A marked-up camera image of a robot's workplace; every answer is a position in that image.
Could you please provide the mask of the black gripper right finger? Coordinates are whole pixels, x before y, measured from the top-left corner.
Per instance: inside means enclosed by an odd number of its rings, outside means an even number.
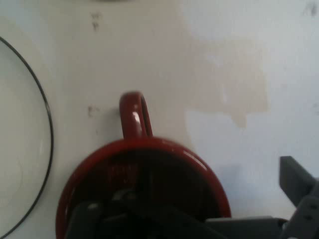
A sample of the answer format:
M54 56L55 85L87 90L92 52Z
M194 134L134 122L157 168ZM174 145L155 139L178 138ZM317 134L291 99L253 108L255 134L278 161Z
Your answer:
M279 184L296 207L285 224L282 239L319 237L319 180L308 173L293 157L280 157Z

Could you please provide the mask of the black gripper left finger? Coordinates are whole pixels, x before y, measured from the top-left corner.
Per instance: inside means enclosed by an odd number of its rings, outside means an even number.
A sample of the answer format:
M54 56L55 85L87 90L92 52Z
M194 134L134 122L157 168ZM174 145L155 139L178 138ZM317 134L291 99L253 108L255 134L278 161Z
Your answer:
M65 239L160 239L145 219L133 214L125 203L135 202L133 190L120 190L109 201L84 201L73 209Z

